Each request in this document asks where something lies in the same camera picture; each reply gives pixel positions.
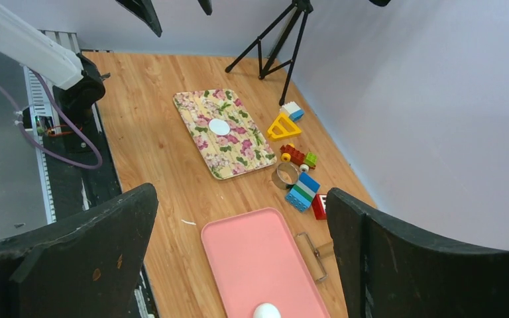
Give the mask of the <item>pink rectangular tray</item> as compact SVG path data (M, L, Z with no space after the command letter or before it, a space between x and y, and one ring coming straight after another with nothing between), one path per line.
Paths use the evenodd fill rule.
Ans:
M263 303L282 317L329 312L281 212L267 207L212 221L201 241L228 317L252 317Z

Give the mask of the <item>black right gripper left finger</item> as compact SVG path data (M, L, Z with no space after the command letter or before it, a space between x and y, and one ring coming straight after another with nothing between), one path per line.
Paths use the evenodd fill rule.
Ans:
M126 317L157 209L145 183L0 240L0 317Z

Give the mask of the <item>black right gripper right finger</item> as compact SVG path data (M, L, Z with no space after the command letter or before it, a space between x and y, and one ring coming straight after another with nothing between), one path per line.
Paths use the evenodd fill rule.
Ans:
M437 235L339 188L326 214L350 317L509 317L509 251Z

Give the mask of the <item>wooden dough roller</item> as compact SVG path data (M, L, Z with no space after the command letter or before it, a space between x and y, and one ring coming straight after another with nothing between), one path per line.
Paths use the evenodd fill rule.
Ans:
M334 255L333 242L317 245L307 232L296 234L294 241L315 283L319 284L326 281L329 274L324 260Z

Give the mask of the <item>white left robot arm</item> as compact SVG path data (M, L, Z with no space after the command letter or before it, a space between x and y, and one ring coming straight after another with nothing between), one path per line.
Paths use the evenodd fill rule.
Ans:
M97 153L97 147L77 128L87 110L105 95L96 65L48 38L1 4L0 53L31 70L57 114Z

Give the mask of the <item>white dough ball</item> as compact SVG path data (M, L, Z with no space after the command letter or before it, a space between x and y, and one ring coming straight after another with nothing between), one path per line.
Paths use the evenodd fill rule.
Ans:
M277 306L271 303L261 303L258 305L254 312L252 318L281 318L282 315L278 310Z

